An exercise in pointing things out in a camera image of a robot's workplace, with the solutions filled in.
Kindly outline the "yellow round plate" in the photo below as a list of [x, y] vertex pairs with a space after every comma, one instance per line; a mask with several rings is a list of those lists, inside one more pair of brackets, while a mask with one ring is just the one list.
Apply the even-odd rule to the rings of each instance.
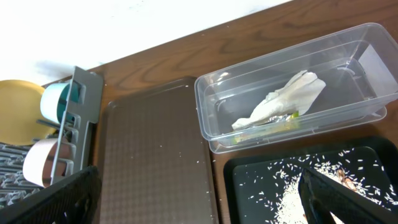
[[1, 142], [26, 146], [44, 139], [56, 129], [39, 124], [44, 117], [40, 101], [44, 88], [24, 80], [1, 81]]

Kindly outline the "green yellow snack wrapper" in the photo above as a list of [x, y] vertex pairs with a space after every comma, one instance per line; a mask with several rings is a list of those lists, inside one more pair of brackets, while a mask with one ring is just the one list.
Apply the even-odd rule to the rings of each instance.
[[248, 141], [251, 139], [262, 139], [267, 135], [284, 132], [291, 129], [297, 129], [300, 125], [297, 122], [293, 122], [292, 120], [299, 117], [299, 112], [296, 111], [291, 114], [285, 114], [283, 116], [273, 116], [271, 117], [268, 122], [261, 124], [261, 126], [268, 126], [274, 123], [281, 123], [276, 126], [272, 126], [270, 128], [262, 129], [260, 131], [251, 131], [248, 133], [241, 133], [238, 136], [235, 136], [232, 140], [233, 144], [238, 144], [244, 141]]

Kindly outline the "pink bowl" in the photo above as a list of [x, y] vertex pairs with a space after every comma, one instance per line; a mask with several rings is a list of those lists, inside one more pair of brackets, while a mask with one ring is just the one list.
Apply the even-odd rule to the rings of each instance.
[[58, 139], [43, 139], [36, 142], [27, 153], [22, 168], [24, 178], [40, 187], [48, 187]]

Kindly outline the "white tissue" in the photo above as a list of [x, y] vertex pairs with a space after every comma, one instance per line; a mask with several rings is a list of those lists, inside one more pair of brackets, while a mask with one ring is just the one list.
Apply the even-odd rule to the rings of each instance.
[[298, 113], [305, 114], [326, 87], [316, 73], [302, 70], [295, 74], [284, 87], [267, 94], [252, 111], [250, 117], [237, 119], [231, 127], [246, 129], [268, 122], [275, 116]]

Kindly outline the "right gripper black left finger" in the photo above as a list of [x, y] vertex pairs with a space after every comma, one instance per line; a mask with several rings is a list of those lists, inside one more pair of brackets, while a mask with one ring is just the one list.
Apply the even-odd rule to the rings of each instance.
[[1, 223], [91, 223], [102, 181], [96, 166], [81, 171], [1, 209]]

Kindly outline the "light blue bowl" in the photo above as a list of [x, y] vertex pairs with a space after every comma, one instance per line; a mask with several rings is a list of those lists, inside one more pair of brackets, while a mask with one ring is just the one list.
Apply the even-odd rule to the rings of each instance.
[[77, 84], [53, 83], [45, 89], [40, 101], [40, 112], [44, 118], [61, 124], [69, 90], [71, 90], [70, 100], [78, 103]]

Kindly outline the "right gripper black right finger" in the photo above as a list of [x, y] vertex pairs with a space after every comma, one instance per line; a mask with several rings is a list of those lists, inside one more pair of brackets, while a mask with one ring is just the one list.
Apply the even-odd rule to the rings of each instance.
[[335, 182], [315, 169], [304, 168], [298, 193], [308, 223], [395, 224], [397, 215]]

